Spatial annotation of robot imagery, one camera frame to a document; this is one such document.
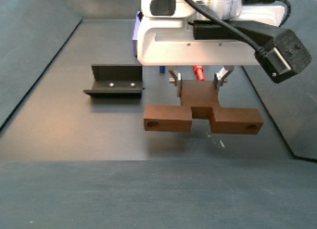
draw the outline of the metal plate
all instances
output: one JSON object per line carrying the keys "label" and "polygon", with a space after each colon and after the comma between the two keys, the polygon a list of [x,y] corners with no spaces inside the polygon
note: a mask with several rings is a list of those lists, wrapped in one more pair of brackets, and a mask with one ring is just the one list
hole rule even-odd
{"label": "metal plate", "polygon": [[317,159],[317,13],[315,0],[289,0],[291,17],[285,23],[302,40],[309,67],[286,82],[274,84],[259,67],[244,67],[260,100],[295,156]]}
{"label": "metal plate", "polygon": [[0,127],[72,34],[61,0],[0,0]]}

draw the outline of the robot end effector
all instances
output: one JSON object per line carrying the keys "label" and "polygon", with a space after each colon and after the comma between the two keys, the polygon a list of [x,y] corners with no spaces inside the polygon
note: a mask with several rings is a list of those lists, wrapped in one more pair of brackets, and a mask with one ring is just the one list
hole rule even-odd
{"label": "robot end effector", "polygon": [[[190,27],[192,41],[188,41],[199,42],[203,40],[200,42],[202,48],[207,45],[208,48],[216,47],[211,45],[211,42],[223,39],[228,43],[235,40],[247,44],[255,51],[251,57],[255,60],[254,64],[258,62],[275,83],[289,79],[309,65],[309,51],[291,30],[252,20],[239,20],[242,0],[141,0],[141,13],[149,18],[148,20],[188,19],[195,15],[195,11],[203,15],[200,17],[210,19],[210,21],[199,20],[192,23],[192,27]],[[235,65],[252,65],[252,63],[238,61]]]}

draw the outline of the screw hole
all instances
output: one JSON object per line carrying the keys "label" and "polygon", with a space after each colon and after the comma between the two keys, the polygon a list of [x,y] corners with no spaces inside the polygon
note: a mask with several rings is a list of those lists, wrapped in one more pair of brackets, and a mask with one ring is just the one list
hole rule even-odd
{"label": "screw hole", "polygon": [[153,128],[156,126],[159,126],[159,123],[156,121],[147,122],[147,128]]}

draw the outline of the gray table surface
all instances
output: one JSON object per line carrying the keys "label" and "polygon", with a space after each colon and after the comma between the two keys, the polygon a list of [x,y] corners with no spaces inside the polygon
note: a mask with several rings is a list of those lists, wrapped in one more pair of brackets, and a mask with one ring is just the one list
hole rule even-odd
{"label": "gray table surface", "polygon": [[[290,159],[289,149],[239,68],[220,90],[223,107],[258,108],[258,135],[211,134],[195,121],[190,134],[141,128],[145,104],[178,105],[168,74],[143,67],[141,100],[91,99],[91,64],[136,64],[133,20],[84,20],[0,133],[0,160]],[[211,80],[220,67],[206,67]],[[192,79],[191,67],[180,67]]]}
{"label": "gray table surface", "polygon": [[0,163],[6,229],[315,229],[317,168],[298,160]]}

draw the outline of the gray wall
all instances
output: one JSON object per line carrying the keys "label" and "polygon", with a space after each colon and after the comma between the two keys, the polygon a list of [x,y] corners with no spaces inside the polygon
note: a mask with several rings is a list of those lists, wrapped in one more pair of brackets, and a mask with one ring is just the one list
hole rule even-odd
{"label": "gray wall", "polygon": [[317,2],[289,0],[294,30],[311,55],[309,67],[281,84],[269,80],[259,67],[244,67],[262,102],[295,156],[317,159]]}
{"label": "gray wall", "polygon": [[83,19],[133,19],[141,0],[65,0]]}
{"label": "gray wall", "polygon": [[61,0],[0,0],[0,127],[79,21]]}

